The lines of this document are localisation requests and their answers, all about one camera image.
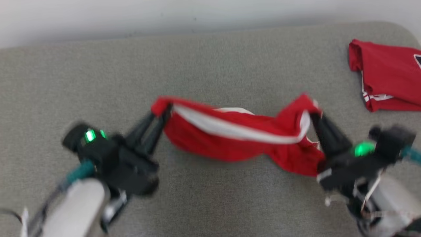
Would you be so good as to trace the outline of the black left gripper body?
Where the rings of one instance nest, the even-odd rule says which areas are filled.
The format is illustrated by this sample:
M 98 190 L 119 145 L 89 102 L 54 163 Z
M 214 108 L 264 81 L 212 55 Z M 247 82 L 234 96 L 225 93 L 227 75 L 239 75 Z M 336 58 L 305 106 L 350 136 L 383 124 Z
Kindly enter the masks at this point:
M 159 165 L 149 156 L 128 147 L 123 137 L 111 137 L 117 146 L 117 157 L 105 163 L 97 177 L 110 188 L 125 191 L 128 195 L 151 196 L 159 186 Z

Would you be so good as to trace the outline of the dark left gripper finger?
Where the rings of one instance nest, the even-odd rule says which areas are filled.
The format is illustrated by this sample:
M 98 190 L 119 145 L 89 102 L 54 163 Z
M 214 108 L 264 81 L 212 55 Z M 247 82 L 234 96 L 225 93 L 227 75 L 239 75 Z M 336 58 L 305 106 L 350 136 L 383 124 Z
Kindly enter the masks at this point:
M 171 110 L 172 105 L 168 105 L 161 115 L 155 115 L 155 119 L 141 140 L 142 153 L 154 153 L 164 127 L 170 118 Z
M 128 147 L 135 147 L 141 144 L 141 140 L 149 127 L 151 126 L 155 115 L 152 112 L 147 113 L 125 136 L 125 144 Z

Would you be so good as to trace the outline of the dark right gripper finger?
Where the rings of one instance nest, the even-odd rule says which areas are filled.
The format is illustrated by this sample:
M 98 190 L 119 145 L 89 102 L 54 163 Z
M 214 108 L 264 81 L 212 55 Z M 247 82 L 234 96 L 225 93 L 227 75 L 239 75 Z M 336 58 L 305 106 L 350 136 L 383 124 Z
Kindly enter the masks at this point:
M 338 155 L 350 150 L 350 148 L 352 147 L 352 143 L 349 140 L 349 138 L 347 138 L 347 136 L 338 128 L 338 126 L 336 126 L 336 124 L 330 118 L 329 121 L 331 126 L 331 134 L 333 137 L 332 155 Z
M 314 130 L 320 141 L 322 151 L 325 153 L 326 158 L 332 156 L 332 133 L 330 121 L 327 116 L 321 114 L 311 113 L 311 120 L 314 126 Z

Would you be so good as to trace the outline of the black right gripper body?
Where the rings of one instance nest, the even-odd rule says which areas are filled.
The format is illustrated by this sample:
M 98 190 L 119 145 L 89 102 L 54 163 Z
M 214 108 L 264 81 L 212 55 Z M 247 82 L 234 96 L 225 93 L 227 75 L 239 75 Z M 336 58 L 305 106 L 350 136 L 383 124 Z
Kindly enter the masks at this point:
M 328 157 L 317 182 L 326 192 L 339 190 L 362 177 L 373 177 L 389 165 L 391 160 L 377 152 L 374 145 L 356 145 Z

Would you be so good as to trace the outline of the red white-trimmed shorts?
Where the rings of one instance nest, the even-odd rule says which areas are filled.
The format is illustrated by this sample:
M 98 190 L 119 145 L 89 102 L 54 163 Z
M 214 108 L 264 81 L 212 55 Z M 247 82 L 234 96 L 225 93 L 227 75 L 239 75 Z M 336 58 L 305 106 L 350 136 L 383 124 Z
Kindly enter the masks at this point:
M 310 116 L 321 115 L 322 111 L 306 94 L 298 96 L 275 117 L 171 96 L 156 99 L 151 111 L 160 116 L 168 107 L 171 111 L 164 133 L 185 152 L 224 162 L 266 155 L 285 171 L 312 177 L 325 164 L 320 143 L 307 137 Z

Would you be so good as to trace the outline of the red basketball jersey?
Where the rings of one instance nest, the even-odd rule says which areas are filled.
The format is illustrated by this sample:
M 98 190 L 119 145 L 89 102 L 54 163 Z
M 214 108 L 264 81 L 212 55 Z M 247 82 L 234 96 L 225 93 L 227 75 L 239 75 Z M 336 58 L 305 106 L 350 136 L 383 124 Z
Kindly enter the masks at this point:
M 353 39 L 349 68 L 360 72 L 362 96 L 370 112 L 421 112 L 421 50 Z

